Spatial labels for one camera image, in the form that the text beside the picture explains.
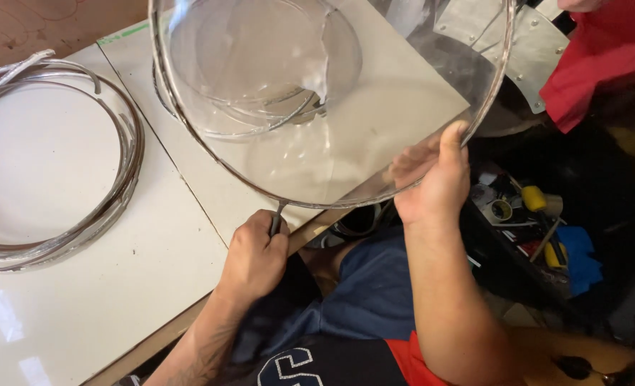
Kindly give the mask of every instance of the tattoo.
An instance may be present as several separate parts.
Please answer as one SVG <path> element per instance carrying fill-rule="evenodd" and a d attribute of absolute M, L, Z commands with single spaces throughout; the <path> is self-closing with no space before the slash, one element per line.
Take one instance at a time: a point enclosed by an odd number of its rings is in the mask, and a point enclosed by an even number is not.
<path fill-rule="evenodd" d="M 174 374 L 165 386 L 204 386 L 214 379 L 224 364 L 238 325 L 239 320 L 229 320 L 217 326 L 193 363 Z"/>

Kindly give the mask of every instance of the blue cloth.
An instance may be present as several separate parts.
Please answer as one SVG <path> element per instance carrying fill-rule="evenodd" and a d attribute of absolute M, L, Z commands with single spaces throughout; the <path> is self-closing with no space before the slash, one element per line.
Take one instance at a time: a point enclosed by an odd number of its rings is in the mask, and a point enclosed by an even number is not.
<path fill-rule="evenodd" d="M 385 229 L 358 244 L 341 261 L 339 277 L 331 294 L 307 306 L 283 302 L 283 297 L 254 306 L 240 326 L 232 362 L 270 355 L 308 334 L 357 339 L 410 337 L 415 330 L 413 291 L 402 227 Z M 274 316 L 268 315 L 269 303 Z M 275 317 L 277 312 L 282 320 Z M 259 333 L 257 328 L 273 325 L 276 328 L 272 331 Z"/>
<path fill-rule="evenodd" d="M 560 242 L 568 251 L 568 272 L 570 274 L 570 293 L 577 296 L 589 291 L 589 287 L 604 279 L 601 275 L 601 263 L 589 257 L 594 253 L 594 244 L 582 227 L 558 227 Z"/>

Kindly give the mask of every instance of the forearm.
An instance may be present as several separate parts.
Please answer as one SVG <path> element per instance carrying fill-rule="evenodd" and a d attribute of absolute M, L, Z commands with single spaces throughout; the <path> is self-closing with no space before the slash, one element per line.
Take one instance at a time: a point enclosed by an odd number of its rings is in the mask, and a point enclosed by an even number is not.
<path fill-rule="evenodd" d="M 427 367 L 461 386 L 510 381 L 514 368 L 508 339 L 477 288 L 458 226 L 408 227 L 405 239 Z"/>
<path fill-rule="evenodd" d="M 191 327 L 145 386 L 203 386 L 225 365 L 239 322 L 248 309 L 216 289 Z"/>

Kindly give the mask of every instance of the wooden table edge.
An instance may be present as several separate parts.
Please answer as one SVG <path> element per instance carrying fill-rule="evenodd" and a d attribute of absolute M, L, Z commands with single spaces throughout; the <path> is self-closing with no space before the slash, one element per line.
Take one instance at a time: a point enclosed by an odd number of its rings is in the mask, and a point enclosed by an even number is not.
<path fill-rule="evenodd" d="M 308 223 L 296 229 L 296 231 L 289 236 L 289 255 L 305 246 L 305 244 L 313 240 L 332 224 L 339 221 L 351 210 L 352 208 L 325 210 Z M 172 343 L 176 338 L 182 336 L 208 302 L 209 295 L 210 293 L 202 297 L 201 300 L 195 302 L 164 326 L 144 338 L 111 364 L 105 366 L 99 372 L 94 373 L 88 380 L 80 384 L 80 386 L 114 385 L 125 375 L 128 375 L 129 372 L 132 372 L 153 355 Z"/>

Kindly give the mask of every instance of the clear acrylic dome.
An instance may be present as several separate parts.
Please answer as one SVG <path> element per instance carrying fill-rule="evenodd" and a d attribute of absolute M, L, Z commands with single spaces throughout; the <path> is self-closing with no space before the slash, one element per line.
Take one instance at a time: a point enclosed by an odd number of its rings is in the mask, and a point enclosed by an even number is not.
<path fill-rule="evenodd" d="M 410 188 L 501 85 L 511 0 L 151 0 L 157 88 L 258 192 L 362 206 Z"/>

